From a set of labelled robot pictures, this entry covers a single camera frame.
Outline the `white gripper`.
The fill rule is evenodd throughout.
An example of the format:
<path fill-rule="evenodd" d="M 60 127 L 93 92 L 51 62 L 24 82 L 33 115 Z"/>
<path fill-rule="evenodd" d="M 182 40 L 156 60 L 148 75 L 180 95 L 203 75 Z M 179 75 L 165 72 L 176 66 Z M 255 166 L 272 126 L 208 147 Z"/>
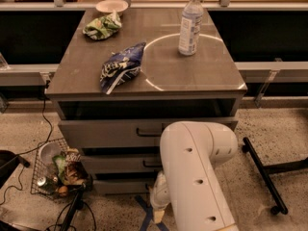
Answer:
<path fill-rule="evenodd" d="M 156 178 L 154 186 L 150 189 L 150 204 L 153 210 L 153 221 L 155 224 L 161 223 L 165 214 L 164 209 L 170 203 L 167 179 L 161 170 Z"/>

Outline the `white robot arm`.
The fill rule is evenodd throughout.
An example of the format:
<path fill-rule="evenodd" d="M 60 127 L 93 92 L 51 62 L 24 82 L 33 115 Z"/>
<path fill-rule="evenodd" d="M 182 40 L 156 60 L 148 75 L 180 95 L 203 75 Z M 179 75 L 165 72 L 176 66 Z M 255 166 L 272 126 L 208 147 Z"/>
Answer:
<path fill-rule="evenodd" d="M 214 122 L 170 124 L 160 139 L 163 169 L 150 189 L 153 220 L 171 206 L 178 231 L 239 231 L 215 167 L 238 151 L 235 133 Z"/>

